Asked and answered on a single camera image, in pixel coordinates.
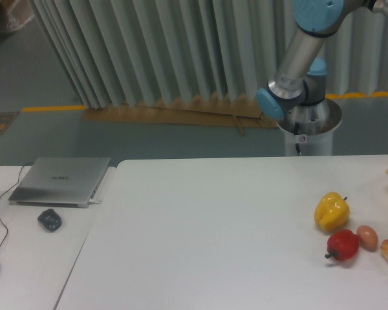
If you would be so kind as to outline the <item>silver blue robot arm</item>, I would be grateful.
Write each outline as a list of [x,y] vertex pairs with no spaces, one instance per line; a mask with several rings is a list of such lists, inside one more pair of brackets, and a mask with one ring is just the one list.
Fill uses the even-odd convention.
[[277,72],[256,93],[258,106],[273,119],[325,100],[326,64],[316,56],[347,15],[364,7],[388,17],[388,1],[294,1],[293,6],[297,30]]

